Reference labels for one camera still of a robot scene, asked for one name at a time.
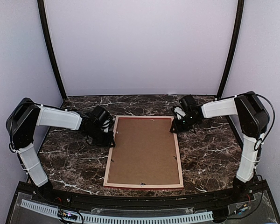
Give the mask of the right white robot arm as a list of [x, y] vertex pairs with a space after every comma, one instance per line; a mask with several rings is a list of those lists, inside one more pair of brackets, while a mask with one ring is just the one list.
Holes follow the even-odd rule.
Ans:
[[238, 116], [244, 143], [236, 180], [246, 183], [254, 176], [260, 160], [261, 145], [270, 132], [267, 127], [270, 117], [261, 99], [261, 95], [249, 91], [199, 105], [193, 96], [187, 95], [179, 100], [179, 106], [172, 107], [175, 117], [170, 131], [194, 131], [195, 125], [201, 124], [203, 119]]

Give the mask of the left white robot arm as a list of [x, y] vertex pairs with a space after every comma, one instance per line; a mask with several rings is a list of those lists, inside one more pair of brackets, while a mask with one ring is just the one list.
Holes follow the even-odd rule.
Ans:
[[10, 137], [10, 151], [16, 153], [23, 170], [37, 187], [38, 196], [46, 203], [56, 200], [56, 192], [48, 185], [49, 179], [42, 168], [34, 149], [35, 128], [50, 126], [81, 131], [99, 147], [114, 147], [114, 133], [111, 130], [114, 119], [103, 107], [96, 106], [91, 112], [55, 108], [38, 104], [30, 98], [23, 98], [6, 121]]

